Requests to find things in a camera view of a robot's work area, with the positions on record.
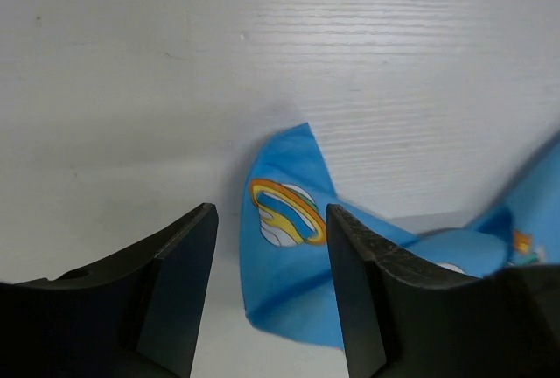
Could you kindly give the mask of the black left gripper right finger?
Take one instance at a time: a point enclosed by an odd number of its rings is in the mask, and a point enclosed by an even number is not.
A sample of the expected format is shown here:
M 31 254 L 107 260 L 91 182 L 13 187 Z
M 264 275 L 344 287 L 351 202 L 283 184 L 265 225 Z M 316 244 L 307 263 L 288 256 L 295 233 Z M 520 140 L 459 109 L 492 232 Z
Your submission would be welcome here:
M 352 377 L 556 377 L 559 268 L 476 278 L 428 262 L 326 209 L 327 246 Z

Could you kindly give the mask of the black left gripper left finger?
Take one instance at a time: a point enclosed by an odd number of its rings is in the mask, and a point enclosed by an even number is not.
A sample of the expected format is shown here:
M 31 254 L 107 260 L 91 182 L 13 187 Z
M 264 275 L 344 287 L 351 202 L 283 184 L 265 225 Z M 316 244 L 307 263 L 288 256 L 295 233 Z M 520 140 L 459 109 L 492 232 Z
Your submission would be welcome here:
M 217 228 L 204 203 L 57 279 L 3 283 L 2 376 L 189 376 Z

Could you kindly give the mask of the blue patterned cloth napkin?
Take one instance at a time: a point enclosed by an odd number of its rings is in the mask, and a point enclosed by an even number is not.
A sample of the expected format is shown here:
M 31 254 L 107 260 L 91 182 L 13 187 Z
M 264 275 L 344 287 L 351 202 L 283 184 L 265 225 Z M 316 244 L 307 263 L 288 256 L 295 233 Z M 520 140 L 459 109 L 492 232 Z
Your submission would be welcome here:
M 326 208 L 339 202 L 306 123 L 272 136 L 251 166 L 241 205 L 241 290 L 248 321 L 286 339 L 342 347 L 326 245 Z M 366 227 L 448 270 L 484 277 L 559 261 L 559 143 L 546 144 L 493 206 L 464 227 L 425 237 L 356 206 Z

